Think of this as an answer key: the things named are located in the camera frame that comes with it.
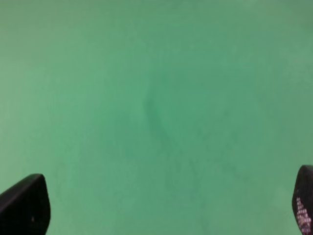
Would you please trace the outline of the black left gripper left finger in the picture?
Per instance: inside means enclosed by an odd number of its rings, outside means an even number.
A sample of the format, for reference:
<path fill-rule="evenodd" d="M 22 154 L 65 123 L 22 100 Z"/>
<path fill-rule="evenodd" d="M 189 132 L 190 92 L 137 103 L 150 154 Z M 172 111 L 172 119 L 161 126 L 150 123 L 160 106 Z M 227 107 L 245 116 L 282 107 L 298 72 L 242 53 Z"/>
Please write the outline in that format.
<path fill-rule="evenodd" d="M 45 235 L 51 220 L 43 174 L 30 174 L 0 194 L 2 235 Z"/>

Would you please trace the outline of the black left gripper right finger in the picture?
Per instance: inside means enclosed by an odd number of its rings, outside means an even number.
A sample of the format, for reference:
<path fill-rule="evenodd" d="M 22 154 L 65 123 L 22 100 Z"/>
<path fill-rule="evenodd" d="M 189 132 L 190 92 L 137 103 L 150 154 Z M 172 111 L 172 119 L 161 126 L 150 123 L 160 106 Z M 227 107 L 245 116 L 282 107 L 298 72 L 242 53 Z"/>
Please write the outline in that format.
<path fill-rule="evenodd" d="M 302 165 L 297 173 L 292 210 L 302 235 L 313 234 L 313 166 Z"/>

